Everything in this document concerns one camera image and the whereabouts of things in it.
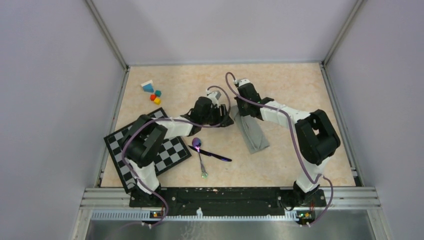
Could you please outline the grey cloth napkin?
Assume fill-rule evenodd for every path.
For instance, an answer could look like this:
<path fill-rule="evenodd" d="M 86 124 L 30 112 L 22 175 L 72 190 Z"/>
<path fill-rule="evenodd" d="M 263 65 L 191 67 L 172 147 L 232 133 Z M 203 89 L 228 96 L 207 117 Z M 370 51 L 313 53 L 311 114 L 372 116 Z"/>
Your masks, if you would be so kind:
<path fill-rule="evenodd" d="M 254 117 L 250 115 L 241 116 L 236 105 L 231 106 L 230 117 L 240 131 L 250 154 L 263 151 L 270 146 L 268 139 Z"/>

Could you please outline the iridescent purple spoon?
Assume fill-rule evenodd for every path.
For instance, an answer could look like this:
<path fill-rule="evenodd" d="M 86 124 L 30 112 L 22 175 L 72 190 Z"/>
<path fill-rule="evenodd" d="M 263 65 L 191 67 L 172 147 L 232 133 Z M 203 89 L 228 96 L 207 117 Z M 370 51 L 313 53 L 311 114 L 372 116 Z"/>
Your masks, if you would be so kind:
<path fill-rule="evenodd" d="M 208 177 L 208 173 L 206 171 L 206 168 L 204 166 L 204 163 L 203 163 L 203 160 L 202 160 L 202 157 L 201 157 L 201 153 L 200 153 L 201 145 L 202 145 L 202 142 L 198 137 L 195 137 L 195 138 L 192 139 L 192 146 L 197 151 L 198 157 L 199 157 L 201 177 L 203 179 L 206 179 Z"/>

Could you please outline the iridescent purple knife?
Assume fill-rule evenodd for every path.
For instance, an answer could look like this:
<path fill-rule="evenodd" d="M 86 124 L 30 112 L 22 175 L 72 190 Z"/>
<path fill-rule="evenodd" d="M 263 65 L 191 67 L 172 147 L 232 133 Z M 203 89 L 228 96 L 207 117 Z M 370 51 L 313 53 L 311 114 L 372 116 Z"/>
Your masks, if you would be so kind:
<path fill-rule="evenodd" d="M 208 156 L 208 157 L 214 157 L 214 158 L 216 158 L 216 159 L 218 159 L 218 160 L 221 160 L 221 161 L 224 161 L 224 162 L 232 162 L 232 161 L 233 161 L 231 158 L 224 157 L 224 156 L 221 156 L 221 155 L 218 155 L 218 154 L 215 154 L 215 153 L 211 153 L 211 152 L 209 152 L 209 151 L 205 151 L 205 150 L 202 150 L 202 149 L 197 150 L 197 149 L 196 149 L 194 146 L 192 146 L 192 145 L 189 145 L 188 147 L 189 147 L 190 149 L 192 149 L 193 151 L 195 151 L 195 152 L 197 152 L 197 153 L 201 154 L 201 155 L 205 155 L 205 156 Z"/>

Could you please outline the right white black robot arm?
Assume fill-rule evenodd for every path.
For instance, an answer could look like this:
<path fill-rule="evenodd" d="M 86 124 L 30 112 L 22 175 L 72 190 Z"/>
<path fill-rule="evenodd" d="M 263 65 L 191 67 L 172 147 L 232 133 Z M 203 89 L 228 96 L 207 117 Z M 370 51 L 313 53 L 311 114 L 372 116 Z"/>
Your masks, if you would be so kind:
<path fill-rule="evenodd" d="M 302 168 L 293 184 L 293 200 L 307 206 L 318 189 L 319 177 L 341 140 L 325 111 L 306 112 L 278 103 L 273 98 L 261 98 L 254 85 L 246 78 L 235 80 L 235 97 L 241 118 L 276 123 L 290 131 L 296 156 Z"/>

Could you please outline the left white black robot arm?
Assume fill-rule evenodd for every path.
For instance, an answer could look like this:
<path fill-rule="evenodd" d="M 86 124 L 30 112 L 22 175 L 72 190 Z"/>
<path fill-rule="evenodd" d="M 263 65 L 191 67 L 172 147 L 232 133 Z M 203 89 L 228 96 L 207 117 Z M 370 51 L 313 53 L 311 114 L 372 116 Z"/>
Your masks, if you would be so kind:
<path fill-rule="evenodd" d="M 234 124 L 230 110 L 225 104 L 201 96 L 187 113 L 178 117 L 153 118 L 146 114 L 138 117 L 118 144 L 122 160 L 147 206 L 154 207 L 160 202 L 154 160 L 164 140 L 193 136 L 203 128 L 229 127 Z"/>

